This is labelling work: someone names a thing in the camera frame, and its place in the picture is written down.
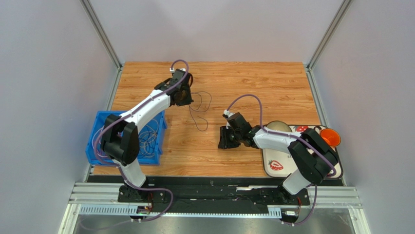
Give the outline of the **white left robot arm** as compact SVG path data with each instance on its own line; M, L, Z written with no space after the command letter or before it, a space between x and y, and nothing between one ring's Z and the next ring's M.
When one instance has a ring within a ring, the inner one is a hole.
M140 131L167 108L193 102L189 85L191 74L187 69L171 69L171 72L171 78L156 85L149 96L133 109L119 116L109 115L95 143L118 167L125 184L140 193L151 191L137 160Z

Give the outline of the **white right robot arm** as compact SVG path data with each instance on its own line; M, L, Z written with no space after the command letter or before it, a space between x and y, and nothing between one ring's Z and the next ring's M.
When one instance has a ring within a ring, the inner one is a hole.
M338 153L314 129L300 133L273 131L267 127L251 126L239 113L225 110L227 124L220 128L219 149L240 145L255 149L271 149L291 155L297 169L277 187L281 198L295 197L308 185L319 185L335 171Z

